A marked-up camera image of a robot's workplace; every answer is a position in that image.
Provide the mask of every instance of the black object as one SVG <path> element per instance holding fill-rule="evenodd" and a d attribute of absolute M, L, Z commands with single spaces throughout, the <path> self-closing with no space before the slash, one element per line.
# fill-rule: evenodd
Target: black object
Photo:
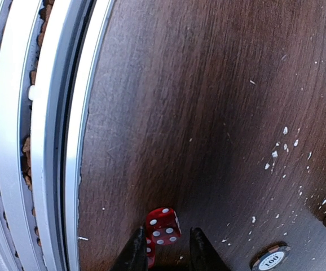
<path fill-rule="evenodd" d="M 200 228 L 191 229 L 190 253 L 190 271 L 230 271 Z M 158 269 L 171 271 L 177 268 L 179 267 L 162 266 Z M 148 270 L 146 235 L 143 227 L 131 236 L 111 269 L 111 271 L 126 270 Z"/>

